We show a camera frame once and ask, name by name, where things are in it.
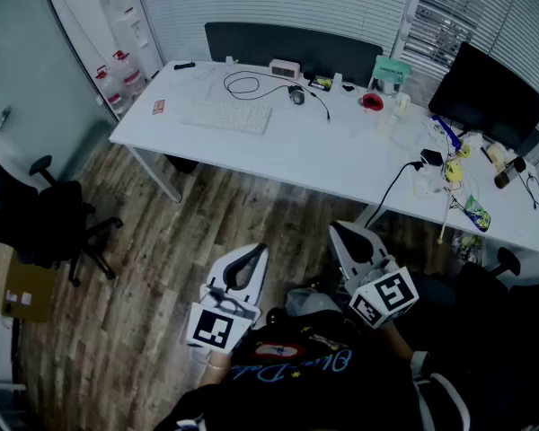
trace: black monitor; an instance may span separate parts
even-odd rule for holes
[[[429,109],[517,149],[539,123],[539,93],[464,42]]]

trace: box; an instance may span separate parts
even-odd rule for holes
[[[16,251],[0,243],[0,314],[25,321],[46,321],[57,272],[20,263]]]
[[[358,287],[349,308],[369,327],[378,329],[407,312],[419,298],[407,268],[403,267]]]

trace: wooden floor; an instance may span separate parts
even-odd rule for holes
[[[355,220],[363,205],[309,189],[200,165],[176,172],[184,199],[174,204],[124,147],[104,144],[80,181],[98,220],[121,230],[97,244],[118,277],[107,281],[82,257],[73,288],[60,270],[49,322],[22,327],[19,363],[28,399],[53,430],[151,430],[195,388],[202,365],[183,343],[190,304],[211,264],[251,242],[269,245],[261,309],[317,275],[327,262],[327,225]],[[375,230],[412,271],[449,272],[438,225],[385,214]]]

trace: cardboard box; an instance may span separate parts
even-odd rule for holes
[[[57,269],[25,265],[0,243],[0,314],[25,321],[48,319]]]

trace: bracelet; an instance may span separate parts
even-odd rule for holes
[[[210,364],[209,361],[206,361],[206,364],[214,370],[225,370],[225,367],[218,367],[217,365]]]

